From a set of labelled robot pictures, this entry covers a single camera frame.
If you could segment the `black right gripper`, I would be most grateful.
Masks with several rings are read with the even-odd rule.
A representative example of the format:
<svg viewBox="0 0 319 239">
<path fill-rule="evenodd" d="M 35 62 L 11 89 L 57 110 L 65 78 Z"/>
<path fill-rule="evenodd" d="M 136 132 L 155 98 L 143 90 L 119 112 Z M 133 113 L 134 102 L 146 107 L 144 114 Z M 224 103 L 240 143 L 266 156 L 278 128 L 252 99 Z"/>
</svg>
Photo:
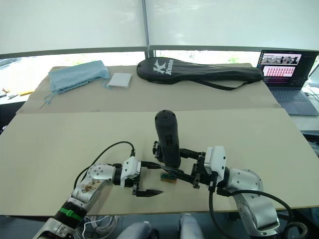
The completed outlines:
<svg viewBox="0 0 319 239">
<path fill-rule="evenodd" d="M 196 152 L 186 148 L 180 149 L 180 156 L 182 158 L 192 158 L 197 160 L 197 162 L 193 165 L 191 175 L 172 167 L 162 167 L 162 169 L 175 176 L 177 179 L 191 183 L 193 188 L 200 188 L 199 184 L 207 185 L 209 187 L 211 175 L 207 173 L 204 167 L 205 155 L 205 152 Z"/>
</svg>

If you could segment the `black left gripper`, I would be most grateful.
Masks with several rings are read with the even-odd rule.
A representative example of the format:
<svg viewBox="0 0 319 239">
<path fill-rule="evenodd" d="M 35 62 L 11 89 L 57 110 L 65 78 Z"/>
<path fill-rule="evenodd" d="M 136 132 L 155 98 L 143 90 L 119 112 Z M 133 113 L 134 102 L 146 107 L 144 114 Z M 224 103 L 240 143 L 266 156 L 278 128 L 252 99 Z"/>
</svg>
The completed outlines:
<svg viewBox="0 0 319 239">
<path fill-rule="evenodd" d="M 139 162 L 132 176 L 133 195 L 135 195 L 136 197 L 152 197 L 163 193 L 163 191 L 153 189 L 147 189 L 145 191 L 140 190 L 140 173 L 143 166 L 144 163 L 142 161 Z M 148 169 L 163 169 L 163 166 L 154 162 L 149 162 Z"/>
</svg>

